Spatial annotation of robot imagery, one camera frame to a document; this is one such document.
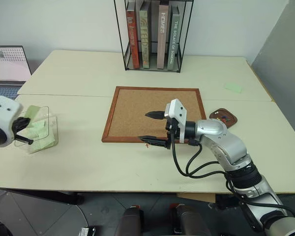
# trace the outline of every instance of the cork board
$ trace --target cork board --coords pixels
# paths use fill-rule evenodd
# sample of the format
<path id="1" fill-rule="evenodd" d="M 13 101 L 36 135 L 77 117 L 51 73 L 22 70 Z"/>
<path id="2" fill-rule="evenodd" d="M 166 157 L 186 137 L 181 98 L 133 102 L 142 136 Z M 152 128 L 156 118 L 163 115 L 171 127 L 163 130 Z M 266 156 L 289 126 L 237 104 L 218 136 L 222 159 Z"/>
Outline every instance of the cork board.
<path id="1" fill-rule="evenodd" d="M 187 120 L 206 119 L 197 88 L 116 87 L 102 142 L 141 143 L 138 136 L 167 138 L 166 120 L 145 116 L 151 111 L 164 111 L 166 104 L 178 98 L 187 110 Z"/>

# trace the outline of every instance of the laptop keyboard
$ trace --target laptop keyboard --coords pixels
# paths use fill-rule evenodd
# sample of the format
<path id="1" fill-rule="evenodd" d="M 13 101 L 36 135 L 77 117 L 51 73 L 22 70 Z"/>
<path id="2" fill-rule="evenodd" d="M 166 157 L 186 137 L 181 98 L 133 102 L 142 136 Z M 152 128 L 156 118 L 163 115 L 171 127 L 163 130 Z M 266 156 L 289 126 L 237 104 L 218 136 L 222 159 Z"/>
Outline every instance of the laptop keyboard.
<path id="1" fill-rule="evenodd" d="M 0 95 L 14 100 L 18 96 L 17 92 L 20 88 L 21 86 L 0 86 Z"/>

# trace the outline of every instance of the book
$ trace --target book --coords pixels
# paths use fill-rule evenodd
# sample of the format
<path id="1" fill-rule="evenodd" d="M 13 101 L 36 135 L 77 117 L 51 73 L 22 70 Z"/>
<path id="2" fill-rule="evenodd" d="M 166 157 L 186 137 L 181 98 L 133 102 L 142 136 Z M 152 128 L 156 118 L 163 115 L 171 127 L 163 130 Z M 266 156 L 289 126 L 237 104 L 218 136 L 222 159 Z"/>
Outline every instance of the book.
<path id="1" fill-rule="evenodd" d="M 175 64 L 175 54 L 178 48 L 178 31 L 180 25 L 180 13 L 178 7 L 172 7 L 171 23 L 170 23 L 170 41 L 168 45 L 168 61 L 167 69 L 173 70 Z"/>
<path id="2" fill-rule="evenodd" d="M 158 11 L 158 37 L 157 37 L 157 68 L 164 69 L 166 31 L 168 23 L 168 0 L 162 0 Z"/>
<path id="3" fill-rule="evenodd" d="M 143 68 L 149 69 L 151 52 L 151 3 L 144 1 L 140 8 L 141 50 Z"/>
<path id="4" fill-rule="evenodd" d="M 132 64 L 134 69 L 140 68 L 139 63 L 139 47 L 138 47 L 138 33 L 136 21 L 136 3 L 129 2 L 126 11 L 130 51 L 132 56 Z"/>

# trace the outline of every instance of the book spine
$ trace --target book spine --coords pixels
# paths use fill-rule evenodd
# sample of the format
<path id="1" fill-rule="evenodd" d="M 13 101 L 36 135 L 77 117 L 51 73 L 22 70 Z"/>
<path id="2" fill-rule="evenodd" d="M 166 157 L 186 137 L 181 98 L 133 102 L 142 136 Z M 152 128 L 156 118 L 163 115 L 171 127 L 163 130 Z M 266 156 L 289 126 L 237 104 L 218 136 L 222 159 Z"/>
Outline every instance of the book spine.
<path id="1" fill-rule="evenodd" d="M 143 68 L 149 68 L 150 46 L 149 46 L 149 22 L 148 11 L 140 11 L 140 28 L 141 28 L 141 48 L 142 48 L 142 61 Z"/>
<path id="2" fill-rule="evenodd" d="M 158 13 L 157 68 L 164 69 L 168 5 L 160 5 Z"/>
<path id="3" fill-rule="evenodd" d="M 167 61 L 167 69 L 173 70 L 175 64 L 175 54 L 178 47 L 178 30 L 180 23 L 180 15 L 173 14 L 171 20 L 171 38 L 168 46 L 168 61 Z"/>
<path id="4" fill-rule="evenodd" d="M 136 13 L 135 11 L 127 11 L 126 15 L 127 15 L 128 34 L 129 34 L 133 68 L 139 69 L 140 63 L 139 63 L 138 34 L 137 34 L 137 27 L 136 27 Z"/>

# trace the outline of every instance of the wooden frame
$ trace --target wooden frame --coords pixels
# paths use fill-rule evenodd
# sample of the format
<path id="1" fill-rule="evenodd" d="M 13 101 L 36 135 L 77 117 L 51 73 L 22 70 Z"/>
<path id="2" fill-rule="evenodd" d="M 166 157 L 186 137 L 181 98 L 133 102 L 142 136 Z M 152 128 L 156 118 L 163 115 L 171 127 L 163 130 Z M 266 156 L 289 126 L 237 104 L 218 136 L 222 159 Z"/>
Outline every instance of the wooden frame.
<path id="1" fill-rule="evenodd" d="M 203 108 L 203 103 L 201 100 L 201 96 L 200 96 L 200 91 L 198 88 L 149 88 L 149 87 L 122 87 L 122 86 L 117 86 L 115 93 L 114 93 L 114 97 L 112 100 L 112 105 L 110 107 L 109 110 L 109 114 L 108 114 L 108 118 L 106 121 L 106 125 L 105 125 L 105 129 L 104 129 L 104 133 L 102 136 L 102 142 L 103 143 L 142 143 L 142 141 L 138 138 L 138 137 L 111 137 L 108 136 L 109 135 L 109 131 L 110 131 L 110 127 L 112 124 L 112 120 L 114 117 L 114 112 L 115 112 L 115 107 L 117 104 L 117 100 L 118 100 L 118 95 L 119 95 L 119 91 L 122 89 L 133 89 L 133 90 L 158 90 L 158 91 L 194 91 L 196 93 L 197 96 L 197 101 L 198 101 L 198 105 L 199 105 L 199 110 L 200 110 L 200 114 L 202 119 L 206 119 L 206 114 Z"/>

